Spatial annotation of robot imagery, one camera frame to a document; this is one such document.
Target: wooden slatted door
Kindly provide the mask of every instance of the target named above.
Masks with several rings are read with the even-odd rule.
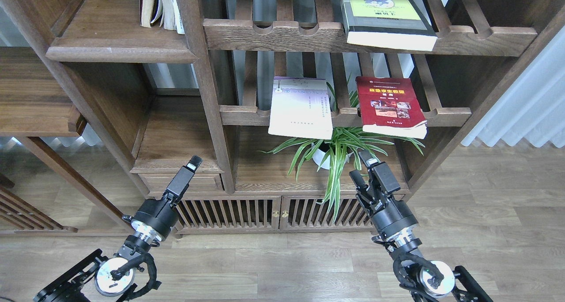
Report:
[[[281,203],[281,230],[329,231],[371,229],[371,220],[355,196],[341,195],[337,219],[329,203],[319,204],[321,198],[312,196],[283,196]]]
[[[280,196],[185,197],[178,204],[179,234],[262,232],[279,228]]]
[[[14,226],[16,233],[77,232],[76,228],[62,226],[2,186],[0,186],[0,219]]]

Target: drawer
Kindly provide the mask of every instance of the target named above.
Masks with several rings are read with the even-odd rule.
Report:
[[[139,177],[143,180],[150,192],[163,193],[175,174],[140,173]],[[191,192],[210,192],[223,191],[220,174],[195,174],[190,181],[189,190]]]

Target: wooden floor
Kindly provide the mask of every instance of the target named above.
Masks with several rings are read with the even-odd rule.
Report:
[[[143,201],[103,147],[58,149],[132,213]],[[565,294],[565,149],[458,147],[409,202],[426,258],[462,264],[495,302],[561,302]],[[0,155],[14,192],[62,224],[107,221],[22,149]],[[198,235],[152,249],[163,282],[136,301],[409,302],[368,232]],[[0,296],[30,301],[95,248],[124,237],[0,237]],[[146,274],[137,278],[142,284]],[[83,292],[91,301],[114,301]]]

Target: shelf compartment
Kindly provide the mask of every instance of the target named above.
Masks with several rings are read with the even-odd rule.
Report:
[[[85,0],[47,57],[59,62],[192,63],[184,35],[139,25],[139,0]]]
[[[0,47],[0,136],[80,136],[87,122],[30,47]]]
[[[474,26],[455,26],[449,20],[441,0],[424,0],[438,40],[433,51],[418,52],[382,49],[346,43],[341,23],[334,22],[330,0],[315,0],[318,23],[281,20],[277,0],[277,20],[253,22],[250,18],[204,19],[203,26],[210,49],[273,50],[349,53],[426,53],[448,55],[486,55],[517,57],[537,36],[533,28],[489,26],[476,0],[461,0]]]
[[[388,67],[391,77],[402,78],[400,62],[396,54],[387,54]],[[347,93],[347,78],[343,65],[343,56],[339,53],[331,53],[331,68],[333,70],[334,89],[337,97],[337,111],[331,113],[333,125],[335,127],[362,126],[361,117],[358,109],[349,104]],[[429,71],[428,63],[424,55],[413,55],[416,72],[422,81],[422,87],[426,96],[426,104],[429,111],[423,111],[428,120],[428,127],[460,127],[471,116],[468,107],[443,107],[438,97],[436,88],[433,84],[432,75]],[[364,76],[374,77],[373,63],[369,54],[359,54],[359,65]],[[286,75],[286,57],[284,53],[275,53],[275,75]],[[313,69],[314,74],[309,75],[305,71],[305,76],[315,77],[315,63],[309,60],[305,65]],[[269,125],[270,110],[260,110],[256,104],[257,92],[257,53],[247,51],[245,55],[245,80],[244,95],[242,105],[229,106],[220,105],[220,115],[224,125]]]
[[[328,171],[316,171],[317,165],[314,162],[305,162],[302,165],[298,181],[294,177],[294,172],[287,177],[286,173],[296,149],[285,149],[275,155],[260,152],[269,151],[286,139],[288,137],[269,135],[265,127],[241,127],[236,191],[254,192],[260,195],[323,195],[325,193]],[[378,155],[379,159],[387,162],[401,186],[401,190],[395,194],[408,193],[408,185],[395,146],[386,145],[383,149],[387,151],[388,156]],[[353,160],[345,164],[341,175],[342,195],[355,195],[355,185],[349,177],[349,171],[353,169]]]
[[[193,155],[204,162],[198,173],[220,170],[200,97],[157,96],[131,173],[175,174]]]

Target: spider plant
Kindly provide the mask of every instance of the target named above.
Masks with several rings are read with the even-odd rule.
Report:
[[[333,97],[335,98],[335,91],[333,87],[327,83],[329,90]],[[349,101],[352,107],[359,105],[359,96],[357,92],[349,94]],[[327,189],[325,191],[322,203],[326,201],[330,202],[328,206],[328,211],[333,206],[333,218],[337,218],[337,212],[339,211],[339,199],[341,196],[340,189],[340,177],[343,172],[343,165],[348,159],[348,154],[353,153],[355,157],[354,166],[355,169],[361,170],[361,159],[359,158],[358,150],[369,150],[371,155],[376,159],[379,159],[375,153],[382,153],[387,155],[379,145],[394,145],[393,142],[387,141],[385,139],[400,139],[408,141],[422,153],[422,147],[424,145],[411,137],[398,137],[398,136],[386,136],[378,133],[367,133],[364,132],[362,127],[334,127],[333,133],[331,134],[330,140],[319,140],[319,139],[305,139],[302,137],[293,137],[284,141],[274,149],[270,151],[262,151],[263,153],[279,153],[280,151],[286,149],[287,147],[295,147],[298,145],[298,149],[294,154],[294,157],[290,163],[287,176],[290,175],[294,168],[296,168],[295,177],[298,181],[298,174],[300,173],[300,168],[303,163],[309,161],[313,158],[314,153],[321,147],[323,143],[327,144],[328,150],[324,154],[323,159],[320,162],[317,170],[320,170],[321,164],[323,164],[329,158],[329,176]]]

